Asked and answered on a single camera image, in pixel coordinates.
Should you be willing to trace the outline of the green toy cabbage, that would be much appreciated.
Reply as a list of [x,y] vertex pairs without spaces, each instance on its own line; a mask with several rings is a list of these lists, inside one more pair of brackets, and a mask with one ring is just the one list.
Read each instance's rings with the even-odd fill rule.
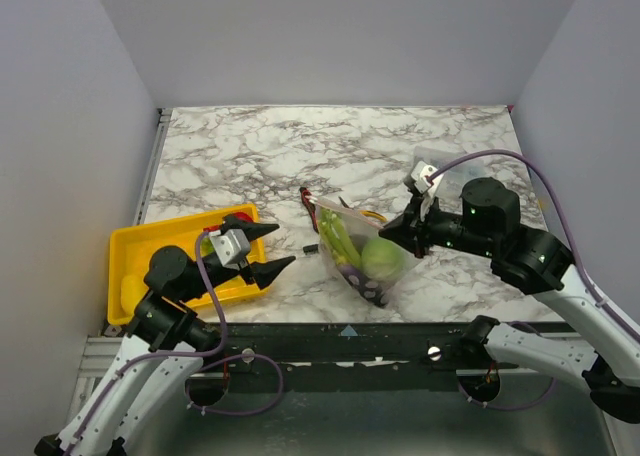
[[404,252],[384,238],[370,239],[361,252],[362,271],[377,281],[397,279],[404,270]]

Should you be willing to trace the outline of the clear zip top bag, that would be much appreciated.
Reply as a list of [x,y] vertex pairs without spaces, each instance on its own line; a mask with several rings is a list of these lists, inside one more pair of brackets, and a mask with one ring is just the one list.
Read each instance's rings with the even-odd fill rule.
[[363,300],[384,308],[395,287],[419,264],[413,254],[379,235],[386,219],[328,198],[308,197],[314,207],[324,261]]

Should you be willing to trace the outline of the green toy celery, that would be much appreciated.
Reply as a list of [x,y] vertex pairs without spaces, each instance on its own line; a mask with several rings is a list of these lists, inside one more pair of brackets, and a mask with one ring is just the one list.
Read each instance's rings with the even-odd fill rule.
[[321,240],[327,246],[329,253],[337,265],[351,264],[361,268],[361,256],[356,250],[341,216],[329,209],[319,210],[317,220]]

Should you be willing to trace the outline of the purple toy eggplant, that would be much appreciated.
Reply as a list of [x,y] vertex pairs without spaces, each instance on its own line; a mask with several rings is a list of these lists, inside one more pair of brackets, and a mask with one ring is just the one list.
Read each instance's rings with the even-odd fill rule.
[[386,289],[381,283],[369,278],[351,264],[340,264],[337,266],[337,270],[363,300],[379,308],[387,306],[389,299],[386,296]]

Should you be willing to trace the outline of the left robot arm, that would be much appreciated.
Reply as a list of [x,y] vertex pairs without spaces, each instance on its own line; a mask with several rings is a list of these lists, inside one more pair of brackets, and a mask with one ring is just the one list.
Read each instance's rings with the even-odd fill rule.
[[192,374],[227,363],[226,320],[210,325],[187,304],[203,294],[214,298],[216,287],[236,277],[269,287],[294,259],[250,262],[248,255],[252,242],[278,228],[228,215],[198,235],[192,254],[158,249],[144,277],[147,291],[98,387],[64,429],[40,439],[35,454],[124,455]]

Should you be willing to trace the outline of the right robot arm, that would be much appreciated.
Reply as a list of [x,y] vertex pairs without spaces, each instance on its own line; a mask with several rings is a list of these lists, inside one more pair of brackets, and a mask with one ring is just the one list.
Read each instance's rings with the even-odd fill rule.
[[469,366],[489,361],[535,370],[587,392],[602,411],[639,421],[639,327],[581,280],[577,258],[553,234],[520,221],[519,196],[494,178],[476,178],[461,192],[462,212],[440,209],[415,193],[379,234],[421,258],[434,246],[486,257],[491,272],[560,315],[586,341],[575,347],[475,318],[460,343]]

